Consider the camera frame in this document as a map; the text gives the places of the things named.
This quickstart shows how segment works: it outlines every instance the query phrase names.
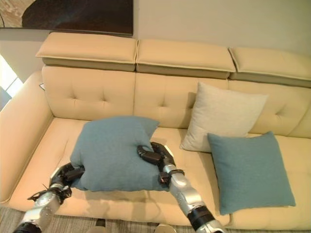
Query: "white pillow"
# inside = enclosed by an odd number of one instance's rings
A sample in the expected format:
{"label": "white pillow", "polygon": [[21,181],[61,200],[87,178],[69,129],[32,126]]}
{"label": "white pillow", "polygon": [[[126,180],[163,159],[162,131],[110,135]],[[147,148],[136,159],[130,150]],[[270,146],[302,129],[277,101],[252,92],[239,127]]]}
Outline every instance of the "white pillow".
{"label": "white pillow", "polygon": [[188,131],[180,148],[211,152],[207,133],[246,136],[267,98],[267,95],[222,90],[199,82]]}

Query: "sofa armrest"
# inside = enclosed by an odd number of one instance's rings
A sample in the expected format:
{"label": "sofa armrest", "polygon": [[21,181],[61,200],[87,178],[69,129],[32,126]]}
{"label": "sofa armrest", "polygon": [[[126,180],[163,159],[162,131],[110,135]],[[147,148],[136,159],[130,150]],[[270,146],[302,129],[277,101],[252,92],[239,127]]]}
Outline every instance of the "sofa armrest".
{"label": "sofa armrest", "polygon": [[0,203],[7,202],[50,125],[41,72],[35,72],[0,112]]}

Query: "framed picture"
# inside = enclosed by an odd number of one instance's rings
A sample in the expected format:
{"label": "framed picture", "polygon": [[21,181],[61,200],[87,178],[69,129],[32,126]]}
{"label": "framed picture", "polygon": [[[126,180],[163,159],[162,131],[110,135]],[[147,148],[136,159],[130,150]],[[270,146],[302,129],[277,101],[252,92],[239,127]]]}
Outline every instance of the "framed picture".
{"label": "framed picture", "polygon": [[0,0],[0,27],[133,35],[133,0]]}

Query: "window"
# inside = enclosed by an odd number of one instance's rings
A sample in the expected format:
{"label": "window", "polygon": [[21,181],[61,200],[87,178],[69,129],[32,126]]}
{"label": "window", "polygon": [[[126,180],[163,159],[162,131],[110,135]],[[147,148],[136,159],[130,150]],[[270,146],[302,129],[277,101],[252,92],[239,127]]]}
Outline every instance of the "window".
{"label": "window", "polygon": [[23,82],[0,55],[0,110],[13,98]]}

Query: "gray pillow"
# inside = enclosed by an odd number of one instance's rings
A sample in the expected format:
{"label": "gray pillow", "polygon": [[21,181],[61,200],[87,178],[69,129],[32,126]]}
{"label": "gray pillow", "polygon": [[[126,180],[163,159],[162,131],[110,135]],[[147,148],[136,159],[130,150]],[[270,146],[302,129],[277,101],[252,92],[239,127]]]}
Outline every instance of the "gray pillow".
{"label": "gray pillow", "polygon": [[150,138],[159,122],[119,116],[88,122],[77,140],[70,161],[85,172],[72,184],[81,190],[167,190],[158,182],[157,166],[143,161],[137,146],[152,150]]}
{"label": "gray pillow", "polygon": [[220,190],[220,213],[264,206],[295,206],[272,132],[252,138],[207,135]]}

